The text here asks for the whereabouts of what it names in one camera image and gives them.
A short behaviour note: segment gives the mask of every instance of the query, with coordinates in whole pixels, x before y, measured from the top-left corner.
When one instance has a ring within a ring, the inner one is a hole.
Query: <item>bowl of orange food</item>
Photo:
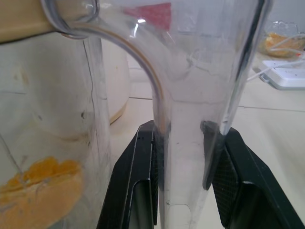
[[[299,56],[305,48],[305,33],[294,23],[268,22],[258,46],[259,52],[278,58]]]

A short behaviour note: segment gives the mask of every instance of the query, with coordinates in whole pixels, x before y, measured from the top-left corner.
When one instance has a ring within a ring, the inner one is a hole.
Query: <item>transparent plastic tube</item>
[[[64,21],[54,1],[42,3],[57,29],[108,39],[146,71],[153,89],[161,225],[196,228],[270,1],[100,1],[90,22]]]

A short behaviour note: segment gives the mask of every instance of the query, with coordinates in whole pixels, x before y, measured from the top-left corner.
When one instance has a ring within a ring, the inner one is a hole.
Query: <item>beige lid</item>
[[[0,42],[52,30],[40,0],[0,0]]]
[[[61,0],[58,8],[66,19],[88,15],[81,0]],[[0,43],[54,31],[40,0],[0,0]]]

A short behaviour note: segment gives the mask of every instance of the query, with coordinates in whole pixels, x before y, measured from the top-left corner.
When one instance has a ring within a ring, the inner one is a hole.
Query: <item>white power strip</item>
[[[272,68],[287,61],[263,61],[259,68],[264,70]],[[272,68],[260,76],[260,78],[279,90],[305,90],[305,65],[285,65]]]

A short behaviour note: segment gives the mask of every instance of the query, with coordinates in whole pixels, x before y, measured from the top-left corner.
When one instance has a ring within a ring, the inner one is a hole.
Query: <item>white wall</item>
[[[294,22],[305,32],[305,0],[274,0],[269,20]]]

